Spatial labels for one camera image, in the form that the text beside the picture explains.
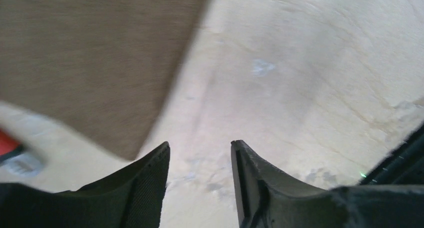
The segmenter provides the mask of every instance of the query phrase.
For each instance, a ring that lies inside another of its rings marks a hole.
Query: red object
[[[0,156],[13,152],[20,144],[0,129]]]

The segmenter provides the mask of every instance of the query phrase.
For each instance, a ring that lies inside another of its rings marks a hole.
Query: black padding
[[[242,140],[231,144],[240,228],[423,227],[422,185],[356,185],[324,190],[278,169]]]
[[[19,183],[0,184],[1,228],[158,228],[170,147],[77,191],[49,193]]]

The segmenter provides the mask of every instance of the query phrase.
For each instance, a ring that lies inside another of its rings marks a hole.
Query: beige floor
[[[161,226],[237,226],[230,142],[322,188],[355,184],[424,120],[424,0],[211,0],[142,157],[172,148]],[[0,124],[47,160],[0,181],[76,190],[127,163],[46,117]]]

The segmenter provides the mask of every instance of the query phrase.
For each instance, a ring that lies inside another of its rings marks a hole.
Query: orange object
[[[0,129],[0,162],[22,153],[22,144]]]

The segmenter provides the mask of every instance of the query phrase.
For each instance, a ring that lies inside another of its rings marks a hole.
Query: wooden board
[[[132,160],[205,0],[1,0],[0,98]]]

